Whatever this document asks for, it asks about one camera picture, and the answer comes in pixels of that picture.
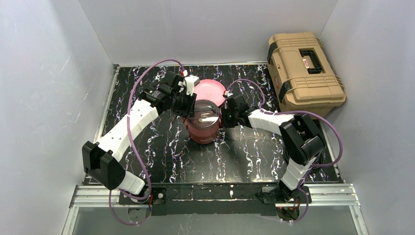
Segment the clear round lid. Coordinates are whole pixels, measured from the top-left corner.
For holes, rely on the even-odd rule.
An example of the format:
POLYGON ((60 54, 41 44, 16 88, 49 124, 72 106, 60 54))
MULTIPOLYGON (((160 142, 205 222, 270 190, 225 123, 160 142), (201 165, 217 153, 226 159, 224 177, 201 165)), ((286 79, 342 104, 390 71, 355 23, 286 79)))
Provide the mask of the clear round lid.
POLYGON ((198 100, 194 105, 193 116, 186 119, 188 125, 197 130, 207 130, 219 123, 220 110, 209 100, 198 100))

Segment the red steel lunch bowl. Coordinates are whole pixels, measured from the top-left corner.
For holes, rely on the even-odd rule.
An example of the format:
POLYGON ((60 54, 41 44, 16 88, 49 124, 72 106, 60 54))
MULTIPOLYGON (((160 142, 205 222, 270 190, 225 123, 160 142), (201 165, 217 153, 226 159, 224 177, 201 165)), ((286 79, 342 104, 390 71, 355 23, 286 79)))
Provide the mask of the red steel lunch bowl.
POLYGON ((199 144, 209 144, 218 136, 220 128, 220 109, 210 100, 197 100, 194 116, 184 118, 183 122, 190 138, 199 144))
POLYGON ((189 133, 191 139, 199 144, 209 144, 211 142, 213 142, 216 137, 217 137, 217 132, 211 133, 211 134, 206 134, 206 133, 189 133))

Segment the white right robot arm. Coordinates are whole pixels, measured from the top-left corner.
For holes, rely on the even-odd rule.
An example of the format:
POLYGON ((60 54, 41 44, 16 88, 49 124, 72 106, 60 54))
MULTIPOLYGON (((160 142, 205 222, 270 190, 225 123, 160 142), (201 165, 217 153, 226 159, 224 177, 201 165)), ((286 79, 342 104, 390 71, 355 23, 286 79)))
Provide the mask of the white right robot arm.
POLYGON ((241 95, 225 94, 222 124, 225 128, 242 125, 281 136, 288 154, 288 166, 280 187, 293 191, 305 179, 326 141, 311 116, 304 112, 272 113, 250 107, 241 95))

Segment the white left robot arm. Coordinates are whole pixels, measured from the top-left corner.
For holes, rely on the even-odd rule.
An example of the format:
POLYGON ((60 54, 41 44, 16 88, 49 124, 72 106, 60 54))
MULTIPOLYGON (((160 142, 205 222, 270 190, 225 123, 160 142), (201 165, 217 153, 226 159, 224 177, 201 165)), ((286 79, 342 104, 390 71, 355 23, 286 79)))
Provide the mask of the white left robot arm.
POLYGON ((129 105, 127 114, 96 142, 82 146, 84 172, 109 190, 119 189, 137 199, 147 181, 125 170, 120 161, 134 139, 163 112, 194 115, 195 87, 200 79, 167 71, 157 85, 148 86, 129 105))

